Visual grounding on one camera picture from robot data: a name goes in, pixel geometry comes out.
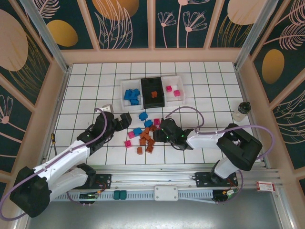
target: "clear plastic bottle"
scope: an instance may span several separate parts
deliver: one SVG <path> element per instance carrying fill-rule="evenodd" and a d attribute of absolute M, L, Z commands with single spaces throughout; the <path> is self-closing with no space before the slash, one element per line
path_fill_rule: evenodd
<path fill-rule="evenodd" d="M 242 102 L 234 111 L 232 118 L 237 122 L 241 122 L 250 111 L 251 111 L 250 103 Z"/>

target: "bottle cap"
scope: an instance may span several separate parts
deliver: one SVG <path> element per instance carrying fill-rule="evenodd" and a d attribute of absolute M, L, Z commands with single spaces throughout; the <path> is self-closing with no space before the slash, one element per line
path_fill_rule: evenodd
<path fill-rule="evenodd" d="M 251 111 L 251 106 L 249 102 L 242 102 L 238 106 L 238 111 L 244 115 L 248 114 Z"/>

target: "screwdriver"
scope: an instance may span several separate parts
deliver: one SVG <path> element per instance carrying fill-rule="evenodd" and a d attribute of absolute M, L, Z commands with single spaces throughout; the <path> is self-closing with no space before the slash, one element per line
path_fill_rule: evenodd
<path fill-rule="evenodd" d="M 55 156 L 57 156 L 57 150 L 56 150 L 56 147 L 55 147 L 55 134 L 51 134 L 51 139 L 52 139 L 52 144 L 54 145 L 54 151 L 55 151 Z"/>

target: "white tiled floor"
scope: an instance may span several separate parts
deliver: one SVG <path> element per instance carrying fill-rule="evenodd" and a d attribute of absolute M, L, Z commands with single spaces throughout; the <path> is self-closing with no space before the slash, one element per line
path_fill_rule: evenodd
<path fill-rule="evenodd" d="M 74 64 L 62 103 L 55 134 L 58 153 L 95 122 L 95 107 L 112 104 L 115 117 L 122 113 L 120 81 L 153 76 L 180 75 L 186 94 L 186 105 L 202 112 L 205 124 L 201 130 L 223 129 L 232 123 L 231 113 L 243 101 L 230 62 L 169 62 L 169 63 L 94 63 Z M 148 119 L 167 116 L 176 107 L 146 109 Z M 87 160 L 89 165 L 138 164 L 194 164 L 215 163 L 223 158 L 219 149 L 178 151 L 169 144 L 156 143 L 152 154 L 137 154 L 139 137 L 132 139 L 133 147 L 126 149 L 127 133 L 144 128 L 139 111 L 131 112 L 132 124 L 128 130 L 114 134 L 113 139 Z M 171 115 L 178 126 L 194 128 L 202 123 L 191 109 L 182 109 Z M 248 118 L 239 125 L 249 124 Z M 49 159 L 54 157 L 50 149 Z"/>

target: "pink cube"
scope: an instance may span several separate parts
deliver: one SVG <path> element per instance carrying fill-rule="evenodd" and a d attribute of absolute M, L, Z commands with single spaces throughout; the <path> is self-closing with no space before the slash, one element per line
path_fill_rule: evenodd
<path fill-rule="evenodd" d="M 128 132 L 128 137 L 129 137 L 129 139 L 134 138 L 135 137 L 134 132 L 133 131 Z"/>
<path fill-rule="evenodd" d="M 179 90 L 174 91 L 173 94 L 175 97 L 178 97 L 181 95 Z"/>
<path fill-rule="evenodd" d="M 155 118 L 155 119 L 153 120 L 153 124 L 154 124 L 154 125 L 160 125 L 160 118 Z"/>
<path fill-rule="evenodd" d="M 132 143 L 129 140 L 124 143 L 126 148 L 132 147 Z"/>
<path fill-rule="evenodd" d="M 166 92 L 171 92 L 173 90 L 171 86 L 166 86 L 165 89 L 166 89 Z"/>

